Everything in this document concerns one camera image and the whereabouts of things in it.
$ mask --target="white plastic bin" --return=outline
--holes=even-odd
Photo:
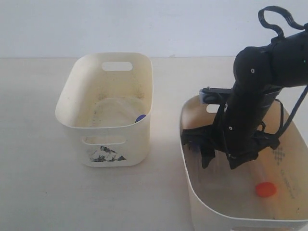
[[[183,129],[212,124],[215,113],[206,111],[198,96],[181,112]],[[277,131],[280,105],[275,102],[264,118],[266,132]],[[280,138],[277,150],[267,148],[259,158],[230,170],[224,153],[216,152],[208,168],[201,154],[182,146],[189,188],[192,222],[196,231],[286,231],[308,223],[308,149],[294,123]],[[272,197],[260,198],[255,186],[270,181],[277,187]]]
[[[152,98],[148,57],[138,53],[90,54],[75,63],[55,115],[81,163],[132,166],[149,152]]]

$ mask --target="plastic storage bin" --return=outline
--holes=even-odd
[[[215,113],[206,111],[198,96],[181,112],[183,129],[211,124]],[[264,122],[266,132],[279,127],[280,105],[275,102]],[[308,222],[308,149],[294,123],[280,138],[277,150],[267,148],[259,158],[230,170],[224,153],[217,152],[208,168],[201,167],[198,149],[181,145],[189,188],[192,222],[196,231],[299,230]],[[277,193],[258,197],[255,186],[270,181]]]
[[[138,53],[96,53],[74,65],[56,106],[81,163],[132,166],[149,152],[152,64]]]

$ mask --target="white table surface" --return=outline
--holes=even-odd
[[[192,231],[180,110],[203,87],[232,87],[233,58],[152,59],[151,153],[117,168],[77,162],[54,116],[75,61],[0,59],[0,230]],[[280,94],[289,111],[302,89]],[[305,141],[307,109],[295,117]]]

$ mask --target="red disc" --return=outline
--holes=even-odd
[[[262,182],[256,185],[256,193],[259,197],[273,196],[276,192],[277,188],[271,182]]]

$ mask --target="blue object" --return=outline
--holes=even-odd
[[[138,121],[140,121],[140,120],[142,120],[143,118],[145,118],[145,114],[142,114],[142,115],[140,115],[140,116],[138,116],[137,117],[137,119],[136,119],[136,121],[135,121],[135,123],[137,123]]]

